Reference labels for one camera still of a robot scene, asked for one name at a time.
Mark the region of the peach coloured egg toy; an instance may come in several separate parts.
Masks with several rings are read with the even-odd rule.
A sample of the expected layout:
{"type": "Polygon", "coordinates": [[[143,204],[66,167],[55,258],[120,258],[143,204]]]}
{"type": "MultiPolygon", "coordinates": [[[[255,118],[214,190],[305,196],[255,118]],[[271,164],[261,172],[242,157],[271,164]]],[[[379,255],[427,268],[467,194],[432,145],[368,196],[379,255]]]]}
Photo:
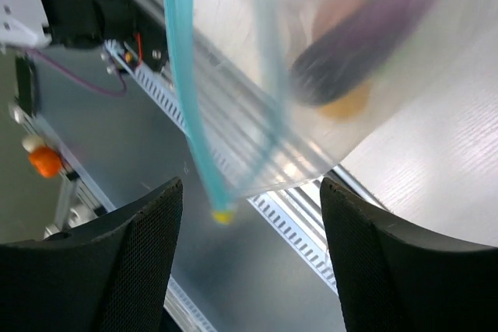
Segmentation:
{"type": "Polygon", "coordinates": [[[322,0],[312,25],[313,40],[317,40],[328,30],[336,27],[365,2],[366,0],[322,0]]]}

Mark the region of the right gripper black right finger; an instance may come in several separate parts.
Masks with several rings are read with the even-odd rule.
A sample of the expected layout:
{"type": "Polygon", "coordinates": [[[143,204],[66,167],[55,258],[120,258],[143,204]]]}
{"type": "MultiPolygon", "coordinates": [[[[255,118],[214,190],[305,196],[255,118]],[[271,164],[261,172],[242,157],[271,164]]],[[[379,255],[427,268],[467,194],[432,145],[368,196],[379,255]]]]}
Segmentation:
{"type": "Polygon", "coordinates": [[[348,331],[495,331],[497,249],[415,225],[325,178],[322,219],[348,331]]]}

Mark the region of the yellow toy lemon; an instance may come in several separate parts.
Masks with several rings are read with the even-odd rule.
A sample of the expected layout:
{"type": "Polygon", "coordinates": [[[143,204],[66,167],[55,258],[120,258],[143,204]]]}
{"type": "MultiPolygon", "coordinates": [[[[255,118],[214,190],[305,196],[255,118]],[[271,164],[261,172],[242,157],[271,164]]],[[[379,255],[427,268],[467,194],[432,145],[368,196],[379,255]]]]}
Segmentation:
{"type": "Polygon", "coordinates": [[[365,82],[357,86],[345,96],[318,108],[318,113],[324,117],[345,121],[360,115],[369,100],[371,84],[365,82]]]}

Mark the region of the purple toy eggplant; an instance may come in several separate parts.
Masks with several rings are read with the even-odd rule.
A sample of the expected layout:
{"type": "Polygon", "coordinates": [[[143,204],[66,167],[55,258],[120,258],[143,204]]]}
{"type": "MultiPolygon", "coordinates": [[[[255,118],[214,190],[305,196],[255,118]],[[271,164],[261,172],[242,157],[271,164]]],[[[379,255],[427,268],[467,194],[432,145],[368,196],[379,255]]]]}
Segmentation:
{"type": "Polygon", "coordinates": [[[408,38],[436,0],[368,0],[293,63],[298,101],[320,106],[354,90],[408,38]]]}

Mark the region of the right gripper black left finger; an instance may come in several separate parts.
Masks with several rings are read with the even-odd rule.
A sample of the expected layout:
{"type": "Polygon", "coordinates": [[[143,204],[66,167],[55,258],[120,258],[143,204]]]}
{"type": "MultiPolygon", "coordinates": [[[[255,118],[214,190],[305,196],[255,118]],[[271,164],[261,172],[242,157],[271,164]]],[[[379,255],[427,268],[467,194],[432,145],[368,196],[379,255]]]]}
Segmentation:
{"type": "Polygon", "coordinates": [[[183,211],[179,178],[48,238],[1,247],[3,331],[157,331],[183,211]]]}

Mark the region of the clear zip top bag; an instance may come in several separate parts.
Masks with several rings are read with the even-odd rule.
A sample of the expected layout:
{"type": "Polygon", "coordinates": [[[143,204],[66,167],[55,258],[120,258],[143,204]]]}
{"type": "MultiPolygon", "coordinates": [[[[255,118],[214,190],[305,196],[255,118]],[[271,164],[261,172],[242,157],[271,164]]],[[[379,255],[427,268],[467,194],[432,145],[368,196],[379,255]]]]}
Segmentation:
{"type": "MultiPolygon", "coordinates": [[[[358,26],[367,16],[379,17],[371,20],[368,26],[379,27],[375,37],[395,48],[399,38],[405,37],[420,17],[435,0],[372,0],[359,14],[352,16],[337,27],[344,34],[358,26]]],[[[265,111],[268,127],[262,151],[255,161],[243,172],[240,182],[228,188],[215,164],[202,123],[197,97],[194,60],[194,0],[164,0],[166,32],[170,69],[174,79],[177,97],[181,104],[187,125],[189,145],[197,163],[205,189],[212,202],[212,216],[222,224],[230,223],[233,217],[232,202],[241,194],[242,188],[256,178],[264,166],[270,162],[286,132],[286,99],[297,93],[297,83],[306,68],[287,68],[281,55],[281,44],[276,36],[275,4],[273,0],[259,0],[256,5],[256,18],[262,23],[258,42],[261,45],[264,67],[263,76],[268,80],[268,94],[265,97],[265,111]]]]}

